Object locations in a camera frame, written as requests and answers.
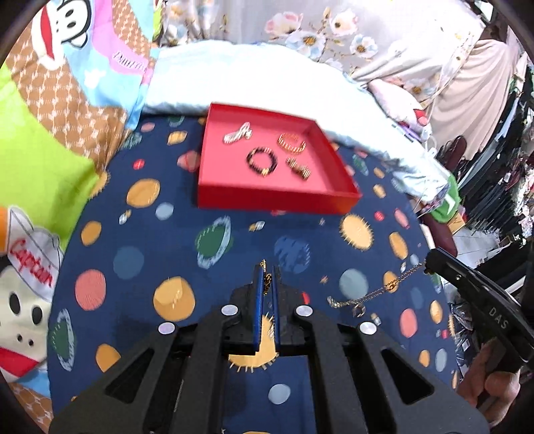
bracelet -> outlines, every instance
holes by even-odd
[[[267,167],[267,168],[262,168],[262,167],[256,166],[254,164],[254,161],[252,160],[252,157],[256,153],[265,153],[265,154],[267,154],[271,158],[271,166]],[[276,169],[276,166],[278,164],[278,162],[276,160],[276,155],[274,155],[274,152],[270,148],[254,148],[254,149],[252,149],[247,155],[247,163],[248,163],[248,166],[253,171],[255,171],[256,173],[258,173],[258,174],[260,174],[262,176],[267,176],[270,173],[274,172],[274,169]]]
[[[282,148],[284,148],[286,151],[291,152],[292,154],[300,154],[306,148],[305,141],[302,141],[300,146],[291,146],[289,143],[286,142],[285,140],[286,138],[290,138],[292,140],[298,141],[299,136],[296,134],[290,134],[290,133],[280,134],[280,137],[278,137],[278,144]]]

white pillow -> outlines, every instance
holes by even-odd
[[[432,134],[432,127],[421,104],[403,88],[383,80],[373,80],[369,91],[384,113],[399,124],[410,128],[425,142]]]

beige curtain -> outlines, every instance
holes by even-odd
[[[506,105],[514,66],[505,43],[475,44],[458,75],[429,108],[438,148],[462,135],[467,140],[466,159],[484,149]]]

bedspread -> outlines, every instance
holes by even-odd
[[[164,321],[196,323],[250,282],[254,264],[278,264],[282,280],[348,324],[374,321],[448,385],[458,376],[441,284],[423,272],[366,304],[363,319],[326,298],[359,298],[428,253],[405,195],[373,156],[339,147],[363,198],[348,215],[195,206],[204,118],[141,121],[111,162],[65,256],[50,315],[48,368],[54,413]],[[223,432],[313,434],[304,358],[277,358],[264,303],[260,351],[230,356]]]
[[[212,102],[315,119],[331,140],[386,162],[398,187],[425,203],[447,186],[450,173],[400,133],[369,92],[283,46],[201,41],[162,49],[143,111],[203,115]]]
[[[143,0],[50,1],[0,68],[0,371],[8,381],[46,357],[65,248],[125,127],[139,120],[153,13]]]

red tray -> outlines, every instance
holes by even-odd
[[[250,122],[249,140],[223,143],[225,134]],[[282,133],[297,134],[306,141],[301,154],[291,154],[278,145]],[[278,166],[266,177],[250,169],[247,154],[256,147],[275,153]],[[301,179],[286,164],[296,158],[311,170]],[[265,154],[254,155],[254,163],[269,167]],[[287,114],[225,104],[211,104],[202,143],[198,206],[239,210],[290,211],[317,214],[346,214],[362,197],[344,164],[315,121]]]

